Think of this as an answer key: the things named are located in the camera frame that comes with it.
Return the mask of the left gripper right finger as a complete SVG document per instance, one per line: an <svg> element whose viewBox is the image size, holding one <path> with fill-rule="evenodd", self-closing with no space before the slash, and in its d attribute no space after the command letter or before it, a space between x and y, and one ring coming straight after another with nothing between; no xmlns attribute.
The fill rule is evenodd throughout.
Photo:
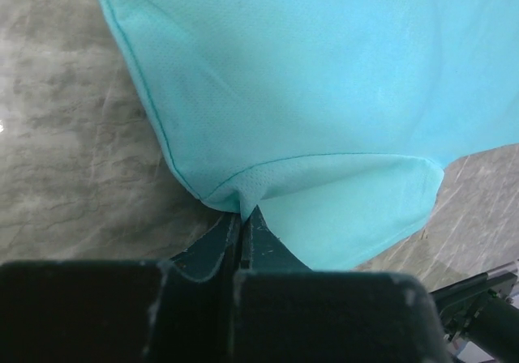
<svg viewBox="0 0 519 363"><path fill-rule="evenodd" d="M253 210L240 234L240 269L276 273L311 271L271 232L259 207Z"/></svg>

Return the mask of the teal t shirt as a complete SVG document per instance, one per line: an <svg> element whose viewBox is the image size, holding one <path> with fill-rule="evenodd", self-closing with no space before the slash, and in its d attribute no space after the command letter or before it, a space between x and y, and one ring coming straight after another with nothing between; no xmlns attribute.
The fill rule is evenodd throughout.
<svg viewBox="0 0 519 363"><path fill-rule="evenodd" d="M204 205L347 271L420 230L445 168L518 140L518 0L99 0Z"/></svg>

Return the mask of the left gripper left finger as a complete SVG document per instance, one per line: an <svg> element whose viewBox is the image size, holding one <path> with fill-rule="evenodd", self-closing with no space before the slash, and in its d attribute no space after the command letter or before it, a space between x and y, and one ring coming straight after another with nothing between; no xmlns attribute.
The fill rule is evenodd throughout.
<svg viewBox="0 0 519 363"><path fill-rule="evenodd" d="M201 238L170 261L189 280L211 280L229 256L228 252L234 257L238 235L239 215L224 213Z"/></svg>

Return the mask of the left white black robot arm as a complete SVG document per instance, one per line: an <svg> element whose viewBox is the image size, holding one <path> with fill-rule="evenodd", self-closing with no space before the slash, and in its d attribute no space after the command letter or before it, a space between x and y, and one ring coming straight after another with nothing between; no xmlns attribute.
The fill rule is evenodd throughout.
<svg viewBox="0 0 519 363"><path fill-rule="evenodd" d="M313 271L268 229L223 215L173 259L217 302L231 362L454 362L466 340L518 359L518 265L428 292L411 275Z"/></svg>

